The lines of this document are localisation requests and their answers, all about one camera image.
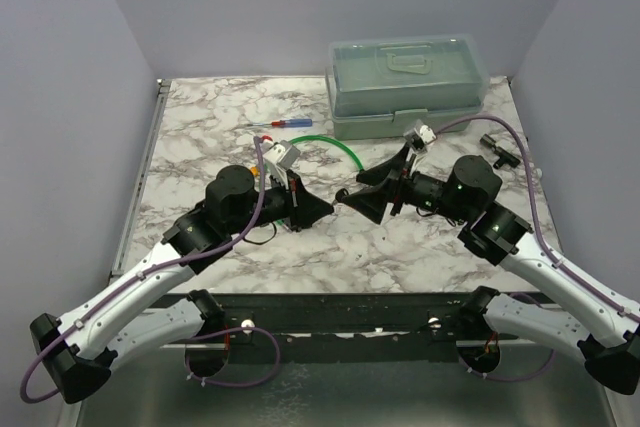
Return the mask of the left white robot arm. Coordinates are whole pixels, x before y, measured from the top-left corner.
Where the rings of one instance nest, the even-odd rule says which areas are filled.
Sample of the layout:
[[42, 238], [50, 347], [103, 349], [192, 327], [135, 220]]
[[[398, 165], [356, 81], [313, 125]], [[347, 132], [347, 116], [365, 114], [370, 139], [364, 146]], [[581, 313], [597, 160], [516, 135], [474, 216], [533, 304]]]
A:
[[59, 317], [42, 313], [31, 322], [34, 363], [44, 366], [55, 393], [74, 404], [146, 350], [193, 336], [214, 340], [224, 322], [208, 294], [193, 294], [165, 314], [141, 315], [229, 253], [254, 227], [281, 220], [293, 231], [305, 230], [333, 211], [292, 170], [266, 187], [244, 166], [223, 168], [204, 199], [176, 219], [133, 269], [83, 305]]

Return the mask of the black metal base rail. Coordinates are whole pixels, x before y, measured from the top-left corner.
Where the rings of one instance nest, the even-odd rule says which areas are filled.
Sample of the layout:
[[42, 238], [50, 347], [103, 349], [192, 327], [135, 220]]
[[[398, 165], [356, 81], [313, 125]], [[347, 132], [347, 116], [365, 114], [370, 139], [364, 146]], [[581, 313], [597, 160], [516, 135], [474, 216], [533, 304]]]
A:
[[491, 330], [475, 293], [218, 294], [204, 334], [230, 329], [239, 364], [455, 362], [457, 345]]

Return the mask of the red blue screwdriver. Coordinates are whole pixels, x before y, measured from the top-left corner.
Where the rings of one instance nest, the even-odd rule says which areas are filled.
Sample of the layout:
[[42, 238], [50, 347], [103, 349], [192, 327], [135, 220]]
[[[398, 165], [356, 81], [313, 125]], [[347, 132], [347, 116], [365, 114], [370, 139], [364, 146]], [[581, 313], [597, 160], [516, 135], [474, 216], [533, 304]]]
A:
[[304, 128], [311, 127], [311, 118], [281, 119], [270, 122], [251, 122], [243, 124], [243, 127], [271, 127], [271, 128]]

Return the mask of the black cylinder lock part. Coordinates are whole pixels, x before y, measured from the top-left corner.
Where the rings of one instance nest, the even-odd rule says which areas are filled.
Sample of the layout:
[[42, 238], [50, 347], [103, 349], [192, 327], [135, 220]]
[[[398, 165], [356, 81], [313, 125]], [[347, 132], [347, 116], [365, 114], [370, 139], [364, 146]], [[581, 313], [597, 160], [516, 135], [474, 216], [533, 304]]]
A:
[[504, 166], [516, 169], [521, 164], [521, 160], [519, 157], [512, 154], [511, 152], [508, 152], [503, 147], [500, 147], [497, 141], [488, 134], [484, 134], [480, 138], [480, 144], [488, 148], [497, 156], [495, 162], [493, 163], [493, 168], [496, 170], [499, 170]]

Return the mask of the green translucent tool box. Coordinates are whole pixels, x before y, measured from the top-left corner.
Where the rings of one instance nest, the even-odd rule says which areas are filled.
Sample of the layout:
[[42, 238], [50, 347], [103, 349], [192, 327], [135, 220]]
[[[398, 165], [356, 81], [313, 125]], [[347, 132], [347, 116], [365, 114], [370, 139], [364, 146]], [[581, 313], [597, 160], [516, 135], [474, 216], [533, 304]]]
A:
[[483, 108], [489, 74], [469, 34], [334, 42], [325, 71], [334, 136], [400, 137]]

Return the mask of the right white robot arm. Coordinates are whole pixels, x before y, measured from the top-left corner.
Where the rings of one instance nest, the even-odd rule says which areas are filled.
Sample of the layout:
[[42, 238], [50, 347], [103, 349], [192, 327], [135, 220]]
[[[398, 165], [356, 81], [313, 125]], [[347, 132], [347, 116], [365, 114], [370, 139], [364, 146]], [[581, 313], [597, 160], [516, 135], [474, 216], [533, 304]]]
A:
[[559, 305], [526, 305], [491, 288], [479, 288], [460, 314], [469, 337], [514, 335], [583, 363], [603, 386], [632, 395], [639, 385], [639, 304], [617, 294], [548, 246], [523, 218], [497, 202], [502, 186], [481, 156], [465, 155], [447, 180], [411, 171], [409, 149], [360, 172], [363, 189], [335, 199], [380, 223], [410, 205], [461, 224], [458, 234], [475, 256], [524, 279]]

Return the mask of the aluminium side rail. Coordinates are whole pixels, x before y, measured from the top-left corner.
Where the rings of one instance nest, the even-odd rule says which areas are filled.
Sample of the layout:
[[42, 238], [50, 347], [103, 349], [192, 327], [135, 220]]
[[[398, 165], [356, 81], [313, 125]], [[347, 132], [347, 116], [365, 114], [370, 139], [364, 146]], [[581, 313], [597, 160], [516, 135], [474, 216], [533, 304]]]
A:
[[162, 118], [166, 108], [167, 98], [169, 96], [171, 79], [158, 79], [158, 92], [154, 104], [153, 115], [148, 135], [144, 144], [144, 149], [139, 164], [138, 172], [134, 181], [134, 189], [127, 209], [124, 228], [120, 236], [115, 258], [109, 272], [109, 280], [121, 276], [125, 271], [125, 262], [127, 252], [130, 246], [131, 238], [135, 228], [136, 217], [139, 212], [140, 202], [143, 196], [146, 177], [157, 142]]

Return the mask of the black head silver key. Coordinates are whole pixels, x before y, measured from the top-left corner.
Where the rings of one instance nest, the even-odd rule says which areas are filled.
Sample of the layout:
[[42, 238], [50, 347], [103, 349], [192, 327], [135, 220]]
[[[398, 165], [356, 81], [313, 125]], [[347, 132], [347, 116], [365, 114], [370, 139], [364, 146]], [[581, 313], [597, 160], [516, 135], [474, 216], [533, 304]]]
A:
[[348, 195], [349, 195], [349, 192], [347, 189], [342, 188], [338, 190], [334, 196], [334, 203], [335, 204], [342, 203], [343, 199]]

